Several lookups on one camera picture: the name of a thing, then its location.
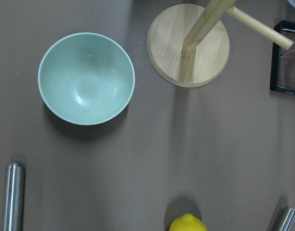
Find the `yellow lemon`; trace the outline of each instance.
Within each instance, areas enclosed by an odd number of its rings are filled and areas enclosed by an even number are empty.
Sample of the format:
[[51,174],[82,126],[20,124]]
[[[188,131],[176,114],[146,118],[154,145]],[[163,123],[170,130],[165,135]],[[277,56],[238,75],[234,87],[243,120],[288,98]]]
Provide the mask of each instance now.
[[169,231],[207,231],[207,229],[202,221],[186,213],[171,223]]

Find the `wooden dowel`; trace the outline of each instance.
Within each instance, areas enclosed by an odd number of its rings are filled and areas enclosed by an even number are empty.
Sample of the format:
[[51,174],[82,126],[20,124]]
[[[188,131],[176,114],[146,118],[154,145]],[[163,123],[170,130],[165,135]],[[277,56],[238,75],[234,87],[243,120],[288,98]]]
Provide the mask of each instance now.
[[204,11],[184,39],[183,51],[191,53],[212,30],[237,0],[210,0]]
[[279,34],[275,30],[269,28],[268,26],[264,25],[263,23],[259,22],[234,6],[229,8],[227,13],[286,50],[288,50],[293,44],[293,41],[290,39]]

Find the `mint green bowl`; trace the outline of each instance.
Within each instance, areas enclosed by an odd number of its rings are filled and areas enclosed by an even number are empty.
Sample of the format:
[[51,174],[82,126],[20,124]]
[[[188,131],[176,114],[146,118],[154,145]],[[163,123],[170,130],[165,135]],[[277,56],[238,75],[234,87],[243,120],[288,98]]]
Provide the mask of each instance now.
[[38,70],[38,87],[48,108],[78,125],[104,123],[117,116],[134,92],[134,66],[115,41],[77,33],[56,42]]

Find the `wooden stand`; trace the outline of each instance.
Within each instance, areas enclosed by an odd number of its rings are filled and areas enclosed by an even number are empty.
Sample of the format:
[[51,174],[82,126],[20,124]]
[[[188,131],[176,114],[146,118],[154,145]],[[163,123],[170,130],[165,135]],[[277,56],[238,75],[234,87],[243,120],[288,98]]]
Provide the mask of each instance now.
[[288,49],[292,41],[233,6],[236,0],[210,0],[206,8],[180,4],[161,12],[151,24],[147,53],[155,70],[169,82],[199,87],[224,70],[229,38],[220,19],[229,13],[268,39]]

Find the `stainless steel object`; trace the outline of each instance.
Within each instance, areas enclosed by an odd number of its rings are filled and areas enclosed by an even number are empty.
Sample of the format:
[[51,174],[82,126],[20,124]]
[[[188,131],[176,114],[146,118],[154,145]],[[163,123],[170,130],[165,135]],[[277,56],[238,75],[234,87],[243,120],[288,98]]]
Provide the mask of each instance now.
[[6,168],[2,231],[21,231],[25,168],[11,162]]
[[295,219],[295,209],[287,206],[283,212],[282,218],[276,228],[276,231],[289,231]]

